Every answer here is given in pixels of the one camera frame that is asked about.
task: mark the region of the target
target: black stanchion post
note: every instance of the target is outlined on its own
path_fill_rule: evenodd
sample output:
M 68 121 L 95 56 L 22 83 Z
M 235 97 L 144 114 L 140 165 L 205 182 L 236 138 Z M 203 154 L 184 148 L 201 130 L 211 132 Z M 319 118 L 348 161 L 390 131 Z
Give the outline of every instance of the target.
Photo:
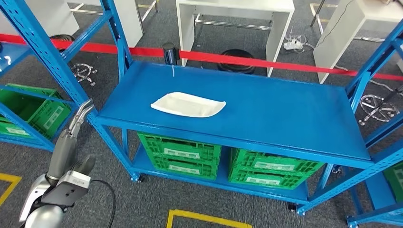
M 177 65 L 177 60 L 179 59 L 178 51 L 173 43 L 163 44 L 164 60 L 165 64 Z

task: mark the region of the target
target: yellow tape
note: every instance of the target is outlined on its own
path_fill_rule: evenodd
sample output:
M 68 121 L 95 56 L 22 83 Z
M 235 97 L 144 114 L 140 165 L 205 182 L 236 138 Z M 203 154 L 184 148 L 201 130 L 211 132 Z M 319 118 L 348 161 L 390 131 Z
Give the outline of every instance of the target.
M 0 181 L 11 182 L 10 186 L 6 189 L 6 191 L 0 196 L 0 206 L 6 201 L 7 197 L 17 186 L 18 182 L 21 180 L 20 176 L 14 176 L 10 174 L 0 173 Z
M 148 7 L 150 7 L 151 5 L 138 4 L 137 6 L 140 7 L 140 8 L 148 8 Z
M 311 3 L 313 6 L 319 6 L 319 3 Z M 337 7 L 337 5 L 334 4 L 323 4 L 324 7 Z
M 181 216 L 181 217 L 186 217 L 186 218 L 191 218 L 191 219 L 197 219 L 201 221 L 206 221 L 206 222 L 212 222 L 216 224 L 221 224 L 229 227 L 234 227 L 234 228 L 252 228 L 252 225 L 242 223 L 242 222 L 236 222 L 232 220 L 228 220 L 225 218 L 219 218 L 219 217 L 214 217 L 210 215 L 203 215 L 191 211 L 185 211 L 185 210 L 169 210 L 169 215 L 168 215 L 168 222 L 166 225 L 166 228 L 172 228 L 172 223 L 173 223 L 173 217 L 174 216 Z
M 166 228 L 172 228 L 172 223 L 173 223 L 173 210 L 169 210 L 168 214 L 168 222 L 166 223 Z

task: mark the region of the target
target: green plastic crate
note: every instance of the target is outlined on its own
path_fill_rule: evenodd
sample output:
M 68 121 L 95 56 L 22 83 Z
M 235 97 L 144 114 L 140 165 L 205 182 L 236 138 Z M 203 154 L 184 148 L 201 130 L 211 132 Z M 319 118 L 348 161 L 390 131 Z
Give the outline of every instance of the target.
M 175 160 L 165 157 L 150 157 L 153 166 L 158 170 L 169 171 L 189 175 L 193 177 L 207 178 L 215 180 L 217 177 L 218 165 L 202 164 Z
M 403 162 L 400 162 L 386 170 L 384 176 L 389 182 L 394 193 L 396 202 L 403 201 Z
M 187 162 L 218 164 L 221 146 L 137 132 L 149 157 L 160 156 Z
M 17 84 L 7 84 L 6 86 L 51 97 L 62 98 L 55 89 L 45 89 Z M 60 125 L 71 112 L 70 106 L 65 103 L 8 90 L 0 90 L 0 102 L 48 139 L 53 138 Z M 2 115 L 0 115 L 0 133 L 20 137 L 31 137 L 23 129 L 16 126 Z
M 249 171 L 287 171 L 297 176 L 311 176 L 323 162 L 290 158 L 269 153 L 231 149 L 233 169 Z
M 269 172 L 248 171 L 233 169 L 228 181 L 232 183 L 259 185 L 264 187 L 295 189 L 307 177 Z

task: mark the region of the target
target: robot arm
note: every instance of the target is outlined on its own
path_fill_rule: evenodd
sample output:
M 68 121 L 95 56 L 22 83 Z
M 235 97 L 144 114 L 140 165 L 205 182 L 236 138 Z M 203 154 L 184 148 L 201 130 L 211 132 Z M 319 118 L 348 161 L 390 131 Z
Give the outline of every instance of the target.
M 94 109 L 92 99 L 78 109 L 68 129 L 60 134 L 47 173 L 32 184 L 19 217 L 26 228 L 58 228 L 69 207 L 87 194 L 95 158 L 77 161 L 77 135 L 84 119 Z

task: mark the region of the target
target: red rope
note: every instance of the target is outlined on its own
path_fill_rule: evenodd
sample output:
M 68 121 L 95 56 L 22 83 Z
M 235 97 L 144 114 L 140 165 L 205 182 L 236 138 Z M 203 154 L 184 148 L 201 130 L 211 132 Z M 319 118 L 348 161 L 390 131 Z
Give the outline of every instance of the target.
M 25 41 L 22 39 L 22 37 L 6 34 L 0 34 L 0 42 L 25 44 Z M 66 49 L 72 43 L 71 41 L 62 41 L 57 39 L 53 39 L 52 42 L 55 45 L 55 47 L 63 49 Z M 163 57 L 163 50 L 161 48 L 130 47 L 129 50 L 132 55 L 136 56 Z M 105 54 L 117 54 L 117 49 L 115 45 L 92 43 L 92 42 L 87 42 L 86 44 L 84 44 L 83 47 L 81 48 L 81 51 L 105 53 Z M 224 56 L 224 55 L 217 55 L 196 51 L 179 51 L 179 56 L 181 58 L 187 58 L 189 60 L 196 60 L 196 61 L 238 64 L 238 65 L 264 67 L 264 68 L 272 67 L 275 69 L 294 70 L 302 72 L 312 72 L 312 73 L 320 72 L 320 73 L 330 73 L 345 76 L 356 76 L 357 74 L 357 71 L 352 70 L 345 71 L 341 69 L 328 69 L 295 63 L 270 62 L 262 59 Z M 376 74 L 375 78 L 403 81 L 402 76 L 389 75 L 389 74 Z

